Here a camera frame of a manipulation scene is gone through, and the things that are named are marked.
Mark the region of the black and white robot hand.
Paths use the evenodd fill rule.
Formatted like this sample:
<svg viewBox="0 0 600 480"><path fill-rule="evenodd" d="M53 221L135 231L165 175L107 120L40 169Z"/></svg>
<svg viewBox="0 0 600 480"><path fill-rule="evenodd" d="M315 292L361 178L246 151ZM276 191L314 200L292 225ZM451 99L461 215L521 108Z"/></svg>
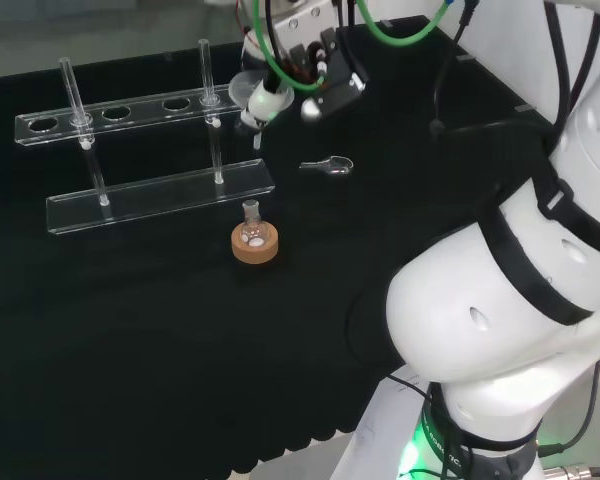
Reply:
<svg viewBox="0 0 600 480"><path fill-rule="evenodd" d="M276 122L294 100L306 124L320 124L350 110L364 94L367 76L350 53L337 1L244 1L242 74L252 87L241 106L236 130L256 136Z"/></svg>

